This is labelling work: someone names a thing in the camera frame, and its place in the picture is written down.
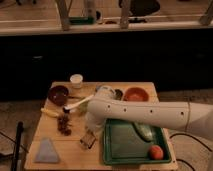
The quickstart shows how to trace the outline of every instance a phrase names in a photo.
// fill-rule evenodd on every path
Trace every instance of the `food item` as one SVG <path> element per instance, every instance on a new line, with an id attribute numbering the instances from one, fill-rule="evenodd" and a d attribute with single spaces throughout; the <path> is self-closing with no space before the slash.
<path id="1" fill-rule="evenodd" d="M 80 139 L 80 143 L 86 149 L 91 149 L 95 141 L 95 135 L 90 130 L 87 130 L 86 134 Z"/>
<path id="2" fill-rule="evenodd" d="M 49 109 L 46 109 L 46 108 L 41 108 L 41 112 L 45 113 L 48 116 L 53 117 L 53 118 L 59 117 L 59 114 L 57 112 L 49 110 Z"/>
<path id="3" fill-rule="evenodd" d="M 68 128 L 69 117 L 67 114 L 62 114 L 58 117 L 58 130 L 63 135 L 70 135 L 72 133 L 71 129 Z"/>
<path id="4" fill-rule="evenodd" d="M 148 151 L 149 157 L 153 160 L 162 160 L 164 157 L 164 152 L 159 145 L 152 145 Z"/>
<path id="5" fill-rule="evenodd" d="M 150 130 L 149 125 L 132 122 L 132 126 L 137 133 L 137 135 L 145 142 L 153 141 L 152 132 Z"/>

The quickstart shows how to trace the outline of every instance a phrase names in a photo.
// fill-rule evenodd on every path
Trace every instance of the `wall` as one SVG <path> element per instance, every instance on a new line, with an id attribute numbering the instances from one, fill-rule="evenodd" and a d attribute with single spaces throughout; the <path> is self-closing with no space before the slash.
<path id="1" fill-rule="evenodd" d="M 0 99 L 44 98 L 52 81 L 213 87 L 212 29 L 0 37 Z"/>

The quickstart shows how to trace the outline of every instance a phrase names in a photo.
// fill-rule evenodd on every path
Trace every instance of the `green tray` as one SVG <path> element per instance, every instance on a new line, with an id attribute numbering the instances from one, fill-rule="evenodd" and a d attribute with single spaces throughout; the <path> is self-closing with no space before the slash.
<path id="1" fill-rule="evenodd" d="M 87 25 L 94 23 L 92 17 L 69 17 L 69 21 L 72 25 Z"/>
<path id="2" fill-rule="evenodd" d="M 131 122 L 108 119 L 103 134 L 104 163 L 106 165 L 116 165 L 171 162 L 171 155 L 162 129 L 159 127 L 149 127 L 153 140 L 145 142 L 135 132 Z M 159 145 L 163 149 L 164 158 L 162 160 L 152 160 L 149 158 L 148 149 L 153 144 Z"/>

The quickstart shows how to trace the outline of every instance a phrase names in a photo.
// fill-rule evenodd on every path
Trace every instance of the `brown bowl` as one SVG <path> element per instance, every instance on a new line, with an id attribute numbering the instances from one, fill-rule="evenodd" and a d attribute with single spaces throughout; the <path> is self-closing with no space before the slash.
<path id="1" fill-rule="evenodd" d="M 69 90 L 65 86 L 58 85 L 52 87 L 47 94 L 48 99 L 57 106 L 66 104 L 69 95 Z"/>
<path id="2" fill-rule="evenodd" d="M 127 89 L 123 97 L 124 101 L 148 101 L 148 93 L 140 87 L 131 87 Z"/>

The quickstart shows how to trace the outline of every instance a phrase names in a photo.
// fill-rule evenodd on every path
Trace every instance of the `small white cup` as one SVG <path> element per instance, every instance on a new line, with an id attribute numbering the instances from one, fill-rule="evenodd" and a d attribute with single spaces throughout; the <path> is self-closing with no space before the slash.
<path id="1" fill-rule="evenodd" d="M 83 83 L 83 76 L 81 74 L 74 74 L 70 77 L 70 82 L 73 88 L 81 88 Z"/>

